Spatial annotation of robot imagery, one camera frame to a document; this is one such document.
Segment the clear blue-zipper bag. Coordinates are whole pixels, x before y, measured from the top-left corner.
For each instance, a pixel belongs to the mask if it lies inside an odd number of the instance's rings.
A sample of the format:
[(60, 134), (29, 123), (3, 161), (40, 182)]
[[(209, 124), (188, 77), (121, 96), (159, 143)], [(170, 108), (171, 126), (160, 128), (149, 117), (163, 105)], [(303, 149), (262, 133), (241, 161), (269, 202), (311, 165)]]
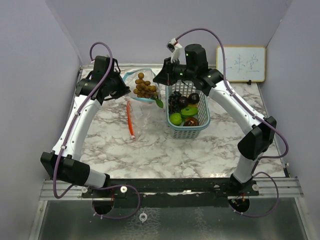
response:
[(160, 85), (153, 82), (155, 72), (151, 68), (138, 68), (128, 71), (123, 76), (124, 83), (129, 87), (128, 98), (154, 103), (162, 99)]

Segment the brown longan bunch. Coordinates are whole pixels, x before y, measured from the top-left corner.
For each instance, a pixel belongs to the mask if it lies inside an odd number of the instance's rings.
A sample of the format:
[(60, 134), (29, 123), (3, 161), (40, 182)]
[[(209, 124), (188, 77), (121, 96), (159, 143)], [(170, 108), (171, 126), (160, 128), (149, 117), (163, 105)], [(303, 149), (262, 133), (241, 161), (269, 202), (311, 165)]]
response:
[(164, 103), (161, 100), (158, 87), (156, 85), (152, 85), (149, 80), (144, 80), (144, 77), (145, 74), (143, 72), (138, 73), (133, 93), (137, 98), (154, 101), (159, 108), (163, 109)]

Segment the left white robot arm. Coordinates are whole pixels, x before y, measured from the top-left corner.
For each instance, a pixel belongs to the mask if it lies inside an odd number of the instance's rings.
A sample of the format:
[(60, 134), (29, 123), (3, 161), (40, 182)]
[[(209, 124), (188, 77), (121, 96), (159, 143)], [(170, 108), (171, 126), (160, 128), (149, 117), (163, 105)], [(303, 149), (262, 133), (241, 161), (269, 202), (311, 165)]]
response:
[(80, 158), (92, 120), (103, 102), (130, 93), (120, 73), (117, 59), (96, 56), (93, 70), (76, 85), (73, 107), (58, 142), (51, 152), (43, 152), (40, 158), (51, 178), (93, 187), (94, 193), (101, 198), (110, 193), (110, 176), (93, 170)]

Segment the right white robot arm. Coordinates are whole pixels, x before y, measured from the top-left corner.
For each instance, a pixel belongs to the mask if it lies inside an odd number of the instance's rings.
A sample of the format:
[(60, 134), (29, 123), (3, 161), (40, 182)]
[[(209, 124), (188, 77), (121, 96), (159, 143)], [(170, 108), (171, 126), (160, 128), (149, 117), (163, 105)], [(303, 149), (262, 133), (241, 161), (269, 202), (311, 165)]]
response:
[(217, 102), (239, 125), (244, 133), (237, 144), (240, 158), (230, 176), (230, 191), (240, 196), (248, 189), (259, 159), (273, 143), (277, 121), (254, 110), (231, 88), (224, 75), (209, 67), (205, 49), (200, 44), (182, 47), (168, 43), (171, 56), (164, 59), (155, 83), (173, 86), (178, 81), (191, 81), (205, 96)]

